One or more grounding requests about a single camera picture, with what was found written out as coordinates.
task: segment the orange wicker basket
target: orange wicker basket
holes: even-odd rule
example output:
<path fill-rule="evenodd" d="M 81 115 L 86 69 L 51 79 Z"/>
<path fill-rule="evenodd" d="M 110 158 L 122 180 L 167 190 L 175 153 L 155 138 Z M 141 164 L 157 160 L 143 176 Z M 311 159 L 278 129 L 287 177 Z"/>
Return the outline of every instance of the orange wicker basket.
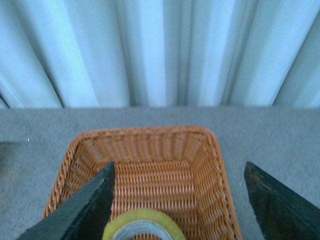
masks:
<path fill-rule="evenodd" d="M 116 172 L 110 220 L 150 208 L 169 215 L 188 240 L 242 239 L 218 141 L 198 126 L 80 134 L 66 152 L 42 218 L 110 161 Z"/>

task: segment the packing tape roll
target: packing tape roll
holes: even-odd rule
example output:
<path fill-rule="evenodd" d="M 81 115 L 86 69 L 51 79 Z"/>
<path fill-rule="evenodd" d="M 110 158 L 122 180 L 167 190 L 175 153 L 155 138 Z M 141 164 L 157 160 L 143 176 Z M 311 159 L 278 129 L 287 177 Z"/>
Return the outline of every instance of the packing tape roll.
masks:
<path fill-rule="evenodd" d="M 109 222 L 104 228 L 102 240 L 130 240 L 139 234 L 152 234 L 162 240 L 186 240 L 169 216 L 146 208 L 127 211 Z"/>

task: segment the woven basket bottom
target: woven basket bottom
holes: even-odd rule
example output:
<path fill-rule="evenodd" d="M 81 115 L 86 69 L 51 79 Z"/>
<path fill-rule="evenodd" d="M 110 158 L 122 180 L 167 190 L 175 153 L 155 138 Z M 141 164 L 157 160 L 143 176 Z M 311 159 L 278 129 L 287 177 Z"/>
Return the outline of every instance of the woven basket bottom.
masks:
<path fill-rule="evenodd" d="M 187 239 L 197 239 L 194 179 L 187 161 L 118 162 L 115 172 L 110 220 L 132 209 L 155 209 L 170 216 Z M 140 235 L 134 239 L 159 238 Z"/>

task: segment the white curtain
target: white curtain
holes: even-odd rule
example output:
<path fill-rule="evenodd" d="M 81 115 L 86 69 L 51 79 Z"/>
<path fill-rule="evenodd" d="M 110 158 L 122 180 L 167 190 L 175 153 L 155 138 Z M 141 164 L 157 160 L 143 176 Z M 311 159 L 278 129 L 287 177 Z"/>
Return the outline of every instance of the white curtain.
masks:
<path fill-rule="evenodd" d="M 320 107 L 319 0 L 0 0 L 0 108 Z"/>

